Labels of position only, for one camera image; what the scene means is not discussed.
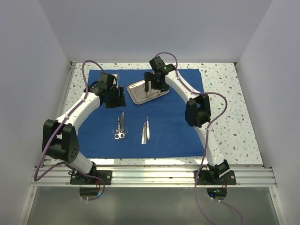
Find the blue surgical cloth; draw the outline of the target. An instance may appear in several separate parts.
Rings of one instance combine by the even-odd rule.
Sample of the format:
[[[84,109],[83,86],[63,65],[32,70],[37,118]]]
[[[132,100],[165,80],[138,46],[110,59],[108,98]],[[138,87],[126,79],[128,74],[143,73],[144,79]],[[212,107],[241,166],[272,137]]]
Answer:
[[[169,93],[141,105],[124,91],[126,107],[92,112],[78,131],[80,152],[87,158],[174,158],[200,156],[204,152],[196,131],[185,120],[186,103],[170,89]],[[128,133],[116,140],[118,117],[125,113]],[[143,124],[149,118],[150,139],[141,144]]]

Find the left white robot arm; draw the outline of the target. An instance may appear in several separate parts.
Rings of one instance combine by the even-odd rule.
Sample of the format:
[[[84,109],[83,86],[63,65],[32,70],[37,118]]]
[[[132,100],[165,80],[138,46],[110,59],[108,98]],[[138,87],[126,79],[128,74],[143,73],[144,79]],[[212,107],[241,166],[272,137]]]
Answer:
[[[81,172],[81,179],[92,184],[97,180],[95,164],[81,152],[78,130],[88,116],[101,105],[105,108],[125,107],[124,88],[119,75],[101,73],[97,81],[86,86],[80,99],[66,113],[43,125],[43,155],[60,160]]]

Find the steel instrument tray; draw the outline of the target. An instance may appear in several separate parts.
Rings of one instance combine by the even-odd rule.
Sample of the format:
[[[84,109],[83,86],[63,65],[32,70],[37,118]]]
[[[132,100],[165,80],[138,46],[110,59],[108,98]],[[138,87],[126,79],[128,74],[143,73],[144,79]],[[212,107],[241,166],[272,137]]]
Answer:
[[[149,90],[151,90],[150,101],[169,93],[169,90],[164,91],[164,92],[159,91],[159,90],[154,90],[151,88],[150,85],[149,85]],[[134,102],[134,104],[141,105],[146,102],[149,102],[146,98],[146,94],[145,94],[146,91],[144,90],[144,80],[140,80],[140,81],[137,81],[135,83],[128,85],[127,91],[129,93],[132,101]]]

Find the short steel scissors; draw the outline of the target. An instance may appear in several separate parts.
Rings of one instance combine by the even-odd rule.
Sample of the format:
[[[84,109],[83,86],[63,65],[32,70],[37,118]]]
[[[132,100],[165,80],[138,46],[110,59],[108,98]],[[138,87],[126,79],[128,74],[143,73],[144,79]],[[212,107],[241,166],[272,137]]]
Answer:
[[[123,139],[125,137],[125,134],[123,134],[123,133],[119,133],[118,135],[114,135],[114,138],[116,139],[116,140],[118,140],[118,139]]]

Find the steel surgical scissors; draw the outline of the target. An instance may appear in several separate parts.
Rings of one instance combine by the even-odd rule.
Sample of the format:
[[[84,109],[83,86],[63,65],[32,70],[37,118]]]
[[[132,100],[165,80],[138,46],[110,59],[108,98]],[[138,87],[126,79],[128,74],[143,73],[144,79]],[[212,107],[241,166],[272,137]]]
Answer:
[[[127,134],[128,130],[125,128],[125,113],[122,112],[120,119],[120,132],[123,134]]]

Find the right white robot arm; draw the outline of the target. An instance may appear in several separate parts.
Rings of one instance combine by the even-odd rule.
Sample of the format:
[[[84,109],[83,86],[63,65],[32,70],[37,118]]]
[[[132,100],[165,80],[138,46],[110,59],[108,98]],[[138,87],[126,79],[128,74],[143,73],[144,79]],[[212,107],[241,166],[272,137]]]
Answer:
[[[161,92],[168,91],[172,87],[176,93],[186,103],[185,120],[187,124],[194,128],[200,138],[204,138],[204,154],[207,158],[206,177],[214,184],[219,184],[225,179],[225,175],[230,172],[230,167],[216,145],[215,141],[209,140],[210,126],[219,117],[221,117],[228,107],[227,99],[216,92],[200,92],[192,87],[178,71],[178,62],[165,64],[159,54],[149,61],[152,72],[144,74],[144,90],[149,88]],[[210,98],[209,95],[220,96],[225,107],[223,111],[214,119],[211,118]]]

